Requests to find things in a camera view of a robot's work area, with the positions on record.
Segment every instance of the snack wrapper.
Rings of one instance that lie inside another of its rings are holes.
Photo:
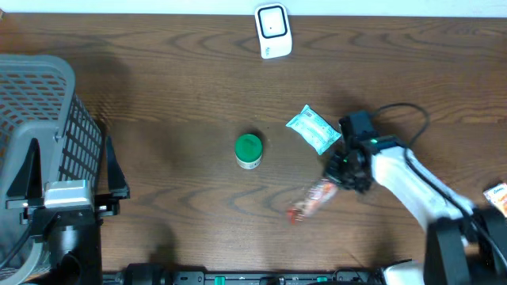
[[[485,190],[484,196],[507,218],[507,184],[500,183],[497,186]]]
[[[304,196],[297,199],[288,209],[287,215],[292,224],[311,217],[327,201],[338,192],[338,186],[331,180],[321,178],[314,183]]]
[[[303,111],[286,126],[299,132],[307,143],[317,150],[318,155],[324,153],[341,136],[308,105],[305,105]]]

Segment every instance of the green cap jar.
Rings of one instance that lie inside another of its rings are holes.
[[[262,142],[256,135],[242,135],[236,140],[235,152],[239,166],[254,169],[261,164]]]

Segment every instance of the white plug-in device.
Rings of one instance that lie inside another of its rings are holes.
[[[280,3],[260,6],[255,10],[261,57],[272,59],[288,55],[292,50],[291,28],[287,10]]]

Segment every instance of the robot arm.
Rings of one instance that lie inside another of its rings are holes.
[[[342,189],[366,192],[373,181],[391,191],[410,211],[426,232],[425,263],[408,262],[385,268],[387,285],[450,285],[505,284],[502,256],[507,256],[507,227],[505,218],[494,208],[478,209],[469,199],[456,194],[431,174],[410,150],[394,136],[379,136],[373,128],[371,115],[361,111],[340,120],[345,152],[337,152],[330,159],[325,177]],[[437,190],[450,197],[463,212],[445,199]],[[491,241],[480,236],[481,225]],[[478,243],[479,258],[469,258],[464,246]]]
[[[440,218],[461,219],[462,213],[439,193],[429,187],[412,169],[403,157],[405,149],[393,146],[372,155],[372,178],[389,189],[416,218],[424,231],[429,224]],[[434,184],[454,198],[461,207],[472,215],[475,205],[468,198],[456,194],[432,173],[430,173],[409,150],[409,158],[417,169]]]

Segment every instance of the wire basket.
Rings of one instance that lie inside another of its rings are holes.
[[[32,139],[40,146],[43,184],[88,180],[93,190],[97,187],[101,131],[74,89],[74,71],[62,59],[0,55],[0,260],[26,228],[19,219],[23,210],[6,210],[6,201],[24,199],[11,196],[8,190]],[[34,251],[40,251],[36,264],[27,264],[27,260],[34,260],[30,259]],[[46,268],[44,256],[42,247],[26,245],[3,272],[20,268],[26,275]]]

